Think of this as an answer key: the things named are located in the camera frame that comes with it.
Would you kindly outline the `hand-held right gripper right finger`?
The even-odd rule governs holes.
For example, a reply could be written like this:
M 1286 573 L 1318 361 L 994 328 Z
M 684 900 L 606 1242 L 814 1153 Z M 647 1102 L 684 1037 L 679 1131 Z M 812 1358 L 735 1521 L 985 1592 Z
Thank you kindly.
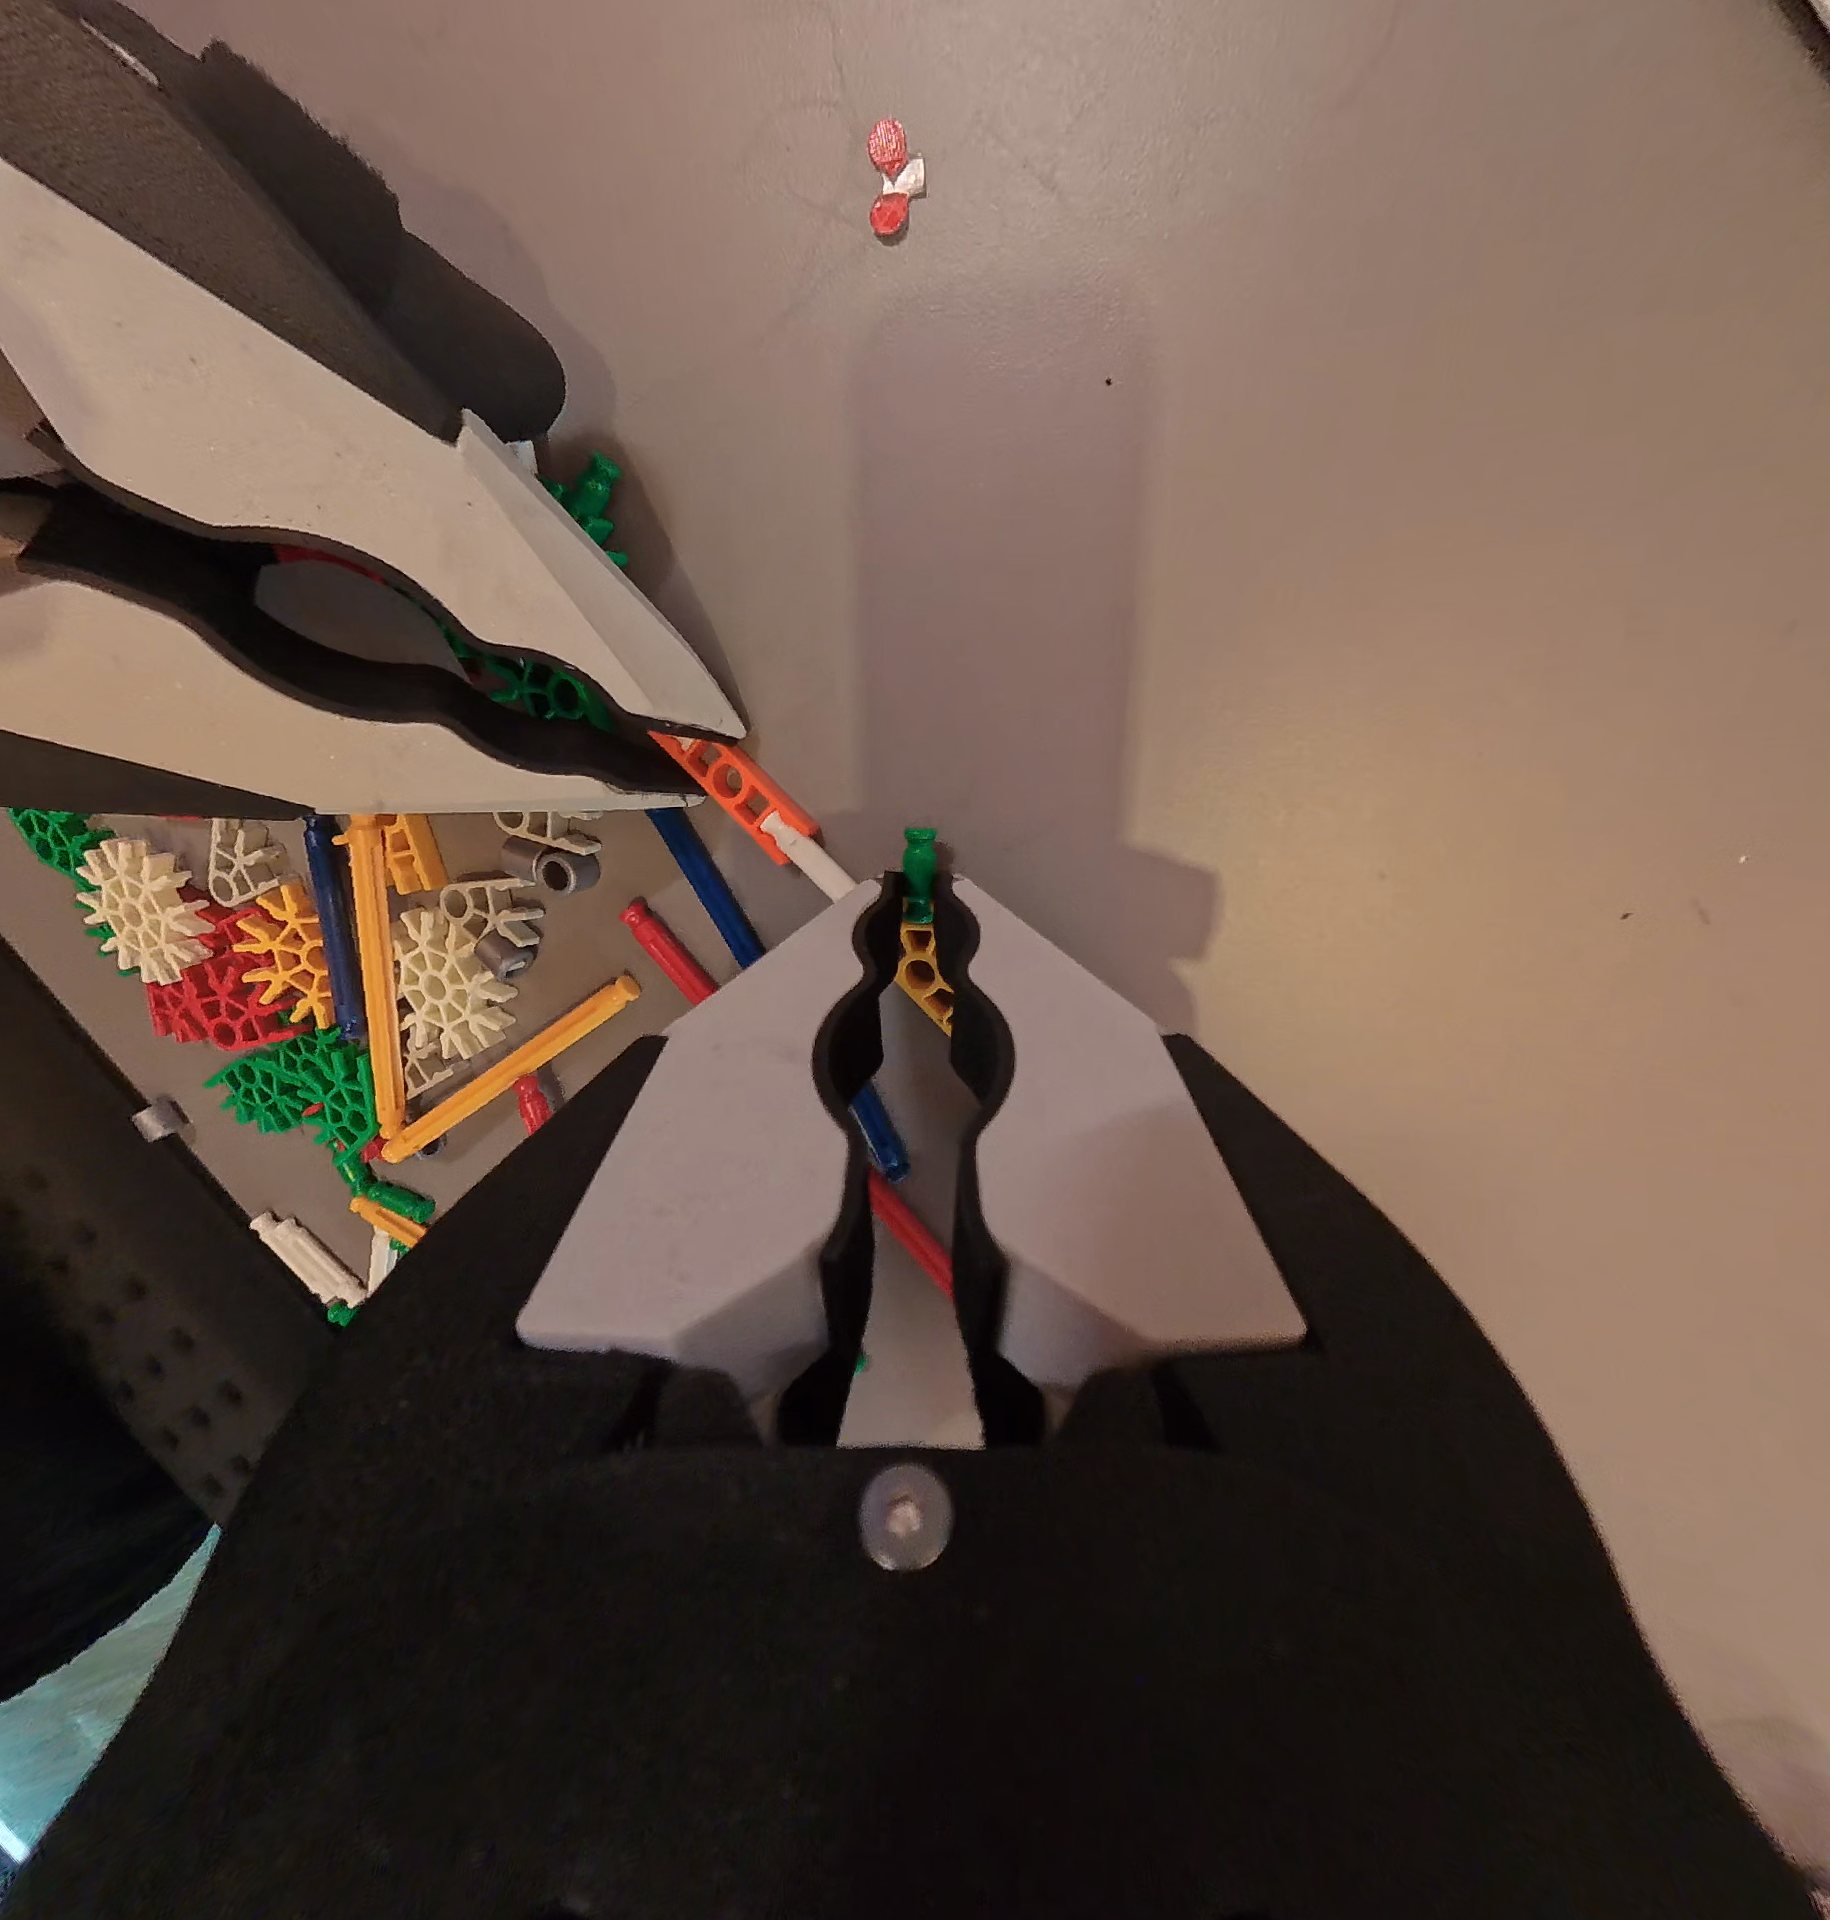
M 960 1138 L 953 1305 L 988 1450 L 1113 1369 L 1290 1351 L 1307 1322 L 1163 1026 L 975 881 L 939 886 Z

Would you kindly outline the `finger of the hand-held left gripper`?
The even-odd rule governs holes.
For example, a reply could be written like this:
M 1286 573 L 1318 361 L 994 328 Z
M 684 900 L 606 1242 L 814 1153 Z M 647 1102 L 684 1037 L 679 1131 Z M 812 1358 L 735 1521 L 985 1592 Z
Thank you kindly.
M 642 733 L 498 708 L 456 663 L 367 661 L 259 602 L 274 554 L 100 495 L 0 495 L 0 807 L 599 814 L 703 792 Z
M 432 436 L 0 157 L 0 350 L 90 478 L 294 536 L 559 661 L 667 733 L 739 739 L 707 664 L 482 420 Z

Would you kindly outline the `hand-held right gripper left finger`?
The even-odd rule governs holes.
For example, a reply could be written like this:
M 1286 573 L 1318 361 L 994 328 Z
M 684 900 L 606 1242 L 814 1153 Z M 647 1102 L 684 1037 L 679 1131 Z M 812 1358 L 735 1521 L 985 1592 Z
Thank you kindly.
M 726 1377 L 782 1443 L 832 1446 L 907 1201 L 850 1111 L 883 1061 L 902 884 L 834 900 L 675 1021 L 519 1312 L 535 1351 Z

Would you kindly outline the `orange toy brick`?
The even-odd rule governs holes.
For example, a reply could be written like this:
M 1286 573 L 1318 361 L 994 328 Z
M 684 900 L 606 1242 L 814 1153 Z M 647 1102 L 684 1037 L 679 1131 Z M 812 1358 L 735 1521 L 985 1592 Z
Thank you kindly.
M 749 841 L 760 842 L 774 863 L 791 863 L 782 844 L 786 836 L 818 842 L 818 821 L 738 746 L 687 733 L 651 732 L 650 739 L 681 766 Z

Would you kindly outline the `heap of mixed toy rods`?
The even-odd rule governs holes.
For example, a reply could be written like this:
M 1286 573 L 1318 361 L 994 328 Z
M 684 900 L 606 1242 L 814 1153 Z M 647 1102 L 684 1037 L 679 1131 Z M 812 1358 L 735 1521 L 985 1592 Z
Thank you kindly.
M 477 1113 L 535 1078 L 574 1043 L 620 1018 L 640 998 L 640 985 L 620 973 L 568 1015 L 477 1073 L 460 1091 L 442 1098 L 423 1116 L 383 1123 L 380 1071 L 371 1050 L 332 1030 L 314 1041 L 272 1043 L 223 1070 L 213 1083 L 228 1108 L 263 1131 L 289 1131 L 302 1123 L 347 1188 L 347 1204 L 368 1226 L 375 1244 L 405 1255 L 415 1249 L 432 1218 L 430 1203 L 383 1176 L 392 1169 L 446 1141 Z

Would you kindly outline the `red long toy rod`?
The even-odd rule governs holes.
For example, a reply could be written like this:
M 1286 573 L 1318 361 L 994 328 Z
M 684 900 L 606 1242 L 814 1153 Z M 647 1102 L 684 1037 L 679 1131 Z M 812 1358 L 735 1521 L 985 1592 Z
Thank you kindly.
M 718 990 L 713 978 L 647 900 L 629 900 L 621 910 L 620 919 L 644 957 L 690 1005 L 701 1005 Z M 872 1162 L 869 1211 L 874 1221 L 918 1263 L 928 1282 L 951 1302 L 951 1260 L 898 1189 L 911 1175 L 911 1160 L 874 1085 L 863 1086 L 855 1096 L 853 1113 Z

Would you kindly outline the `blue toy rod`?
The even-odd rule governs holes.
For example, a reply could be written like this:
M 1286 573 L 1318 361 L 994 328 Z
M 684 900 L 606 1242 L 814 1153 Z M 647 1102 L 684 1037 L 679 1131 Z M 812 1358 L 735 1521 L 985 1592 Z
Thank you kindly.
M 644 820 L 675 860 L 731 959 L 742 968 L 756 965 L 765 957 L 765 945 L 704 848 L 698 830 L 692 827 L 687 809 L 650 809 Z M 890 1183 L 904 1181 L 911 1173 L 907 1147 L 872 1083 L 855 1096 L 853 1113 L 878 1173 Z

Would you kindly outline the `pile of colourful toy connectors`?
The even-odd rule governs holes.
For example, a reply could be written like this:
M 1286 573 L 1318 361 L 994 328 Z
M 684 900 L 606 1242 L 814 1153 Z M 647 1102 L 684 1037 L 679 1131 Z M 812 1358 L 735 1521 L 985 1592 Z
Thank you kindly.
M 208 1046 L 210 1078 L 240 1125 L 309 1131 L 353 1213 L 415 1228 L 435 1204 L 383 1178 L 372 1046 L 351 1026 L 329 959 L 351 973 L 351 1015 L 368 1004 L 357 929 L 332 934 L 314 881 L 266 821 L 208 821 L 203 873 L 144 836 L 80 811 L 9 809 L 25 848 L 73 891 L 87 944 L 142 987 L 153 1033 Z M 395 985 L 403 1118 L 515 1032 L 519 973 L 540 957 L 540 884 L 448 877 L 423 817 L 383 817 L 386 931 Z

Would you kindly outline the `black mesh chair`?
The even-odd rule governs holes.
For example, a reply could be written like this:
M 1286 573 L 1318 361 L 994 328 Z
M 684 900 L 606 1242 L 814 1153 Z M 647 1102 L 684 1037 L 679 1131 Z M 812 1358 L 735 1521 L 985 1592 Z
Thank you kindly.
M 142 1111 L 0 934 L 0 1705 L 183 1572 L 329 1343 Z

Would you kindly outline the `red and white small bit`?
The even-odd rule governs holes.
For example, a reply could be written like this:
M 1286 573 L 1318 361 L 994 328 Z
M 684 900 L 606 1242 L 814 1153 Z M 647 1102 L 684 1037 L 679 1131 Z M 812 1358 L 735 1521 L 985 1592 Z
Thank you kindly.
M 878 243 L 896 243 L 909 226 L 914 200 L 928 191 L 926 160 L 909 149 L 898 118 L 881 118 L 868 133 L 869 166 L 878 176 L 869 207 L 869 232 Z

